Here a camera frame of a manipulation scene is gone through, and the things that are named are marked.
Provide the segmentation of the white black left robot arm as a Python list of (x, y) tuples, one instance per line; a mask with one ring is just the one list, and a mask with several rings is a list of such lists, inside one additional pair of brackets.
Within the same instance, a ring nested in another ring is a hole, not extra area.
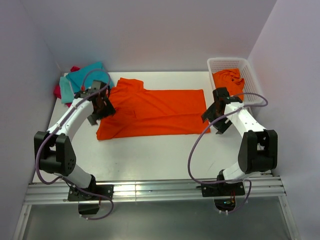
[(96, 197), (95, 177), (77, 164), (72, 140), (85, 120), (94, 126), (116, 113), (109, 100), (110, 86), (99, 80), (77, 92), (71, 106), (47, 131), (34, 135), (35, 172), (38, 179), (51, 185), (62, 179), (86, 200)]

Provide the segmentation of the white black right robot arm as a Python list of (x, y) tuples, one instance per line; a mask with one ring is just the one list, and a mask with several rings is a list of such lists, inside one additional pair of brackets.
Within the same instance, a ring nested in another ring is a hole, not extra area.
[(243, 196), (245, 188), (240, 180), (256, 172), (273, 170), (278, 163), (278, 134), (259, 124), (249, 111), (251, 107), (267, 106), (268, 101), (262, 98), (260, 103), (244, 102), (239, 94), (230, 95), (226, 87), (216, 88), (213, 99), (213, 104), (202, 114), (202, 121), (209, 121), (218, 135), (234, 126), (242, 140), (237, 161), (218, 173), (217, 183), (203, 184), (202, 195)]

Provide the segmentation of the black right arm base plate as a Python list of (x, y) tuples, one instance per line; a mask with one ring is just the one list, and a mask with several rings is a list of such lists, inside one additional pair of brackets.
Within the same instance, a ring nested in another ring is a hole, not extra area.
[(228, 214), (235, 210), (237, 196), (245, 195), (245, 188), (242, 182), (218, 183), (218, 184), (201, 184), (202, 197), (213, 197), (214, 205), (219, 213)]

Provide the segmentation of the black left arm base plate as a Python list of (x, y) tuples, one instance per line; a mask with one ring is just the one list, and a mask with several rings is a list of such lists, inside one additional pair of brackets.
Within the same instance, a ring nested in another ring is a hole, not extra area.
[(84, 216), (96, 215), (101, 207), (102, 201), (112, 200), (114, 185), (98, 184), (93, 193), (88, 194), (71, 186), (67, 196), (68, 202), (78, 203), (78, 213)]

